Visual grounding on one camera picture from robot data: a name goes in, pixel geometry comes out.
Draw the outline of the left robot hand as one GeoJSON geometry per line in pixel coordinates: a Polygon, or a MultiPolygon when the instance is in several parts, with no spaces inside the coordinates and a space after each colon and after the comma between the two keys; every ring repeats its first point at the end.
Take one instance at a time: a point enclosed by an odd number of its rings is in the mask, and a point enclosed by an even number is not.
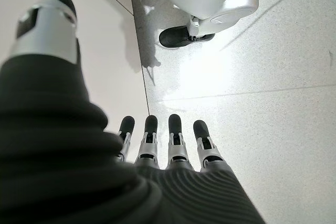
{"type": "Polygon", "coordinates": [[[181,119],[169,117],[169,161],[158,166],[149,115],[134,163],[134,118],[117,134],[90,102],[72,0],[40,0],[17,23],[1,66],[1,223],[263,223],[202,120],[190,164],[181,119]]]}

